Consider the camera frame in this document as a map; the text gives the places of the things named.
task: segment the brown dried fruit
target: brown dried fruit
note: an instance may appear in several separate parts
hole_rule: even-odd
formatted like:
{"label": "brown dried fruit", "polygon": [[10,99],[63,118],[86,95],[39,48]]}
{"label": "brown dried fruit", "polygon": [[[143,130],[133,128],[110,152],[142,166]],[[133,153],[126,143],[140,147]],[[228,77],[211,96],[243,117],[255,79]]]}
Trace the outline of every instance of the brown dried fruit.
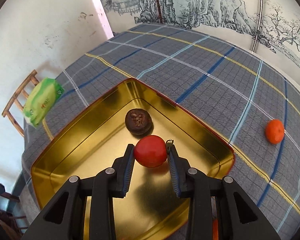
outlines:
{"label": "brown dried fruit", "polygon": [[125,119],[127,129],[134,135],[142,135],[152,127],[152,119],[149,113],[143,109],[131,109]]}

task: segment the metal tray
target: metal tray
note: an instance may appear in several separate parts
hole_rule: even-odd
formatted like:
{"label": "metal tray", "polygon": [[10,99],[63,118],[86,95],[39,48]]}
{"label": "metal tray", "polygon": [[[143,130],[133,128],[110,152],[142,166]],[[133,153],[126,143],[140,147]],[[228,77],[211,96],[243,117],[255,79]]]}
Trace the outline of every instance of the metal tray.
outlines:
{"label": "metal tray", "polygon": [[[143,108],[152,117],[152,134],[173,139],[181,157],[211,177],[222,178],[234,163],[232,148],[201,120],[136,79],[127,79],[79,114],[47,146],[32,166],[34,190],[42,208],[72,175],[95,176],[138,142],[125,127],[125,115]],[[189,202],[176,197],[167,162],[145,168],[135,162],[130,190],[114,199],[118,240],[165,239],[188,218]],[[88,240],[90,199],[84,226]]]}

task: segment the red tomato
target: red tomato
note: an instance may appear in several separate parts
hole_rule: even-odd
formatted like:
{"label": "red tomato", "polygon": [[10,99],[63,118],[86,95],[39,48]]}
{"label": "red tomato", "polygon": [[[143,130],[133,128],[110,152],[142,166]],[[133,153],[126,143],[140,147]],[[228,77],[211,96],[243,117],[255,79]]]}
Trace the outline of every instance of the red tomato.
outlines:
{"label": "red tomato", "polygon": [[214,219],[213,223],[212,223],[212,236],[213,236],[213,240],[218,240],[219,239],[219,231],[218,231],[218,220]]}
{"label": "red tomato", "polygon": [[144,167],[154,168],[162,165],[167,158],[164,140],[156,135],[142,138],[134,148],[134,157]]}

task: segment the wall mural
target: wall mural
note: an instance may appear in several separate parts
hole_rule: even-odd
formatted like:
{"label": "wall mural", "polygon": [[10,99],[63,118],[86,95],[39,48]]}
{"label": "wall mural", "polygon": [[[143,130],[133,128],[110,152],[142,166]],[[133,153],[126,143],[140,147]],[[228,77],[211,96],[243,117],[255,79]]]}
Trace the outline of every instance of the wall mural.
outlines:
{"label": "wall mural", "polygon": [[[135,23],[159,22],[156,0],[101,0],[106,13],[130,14]],[[248,15],[243,0],[159,0],[162,20],[187,29],[224,27],[255,36],[258,15]],[[287,16],[280,4],[266,1],[259,42],[280,51],[300,68],[300,15]]]}

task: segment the orange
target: orange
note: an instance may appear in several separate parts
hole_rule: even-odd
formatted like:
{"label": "orange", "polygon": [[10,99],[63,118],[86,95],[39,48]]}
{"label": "orange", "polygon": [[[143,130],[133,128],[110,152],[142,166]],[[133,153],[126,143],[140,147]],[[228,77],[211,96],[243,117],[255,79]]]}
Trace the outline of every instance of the orange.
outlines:
{"label": "orange", "polygon": [[214,219],[212,223],[212,239],[218,240],[219,239],[219,232],[218,232],[218,220]]}
{"label": "orange", "polygon": [[270,143],[277,144],[283,140],[284,125],[278,119],[268,122],[265,128],[265,136]]}

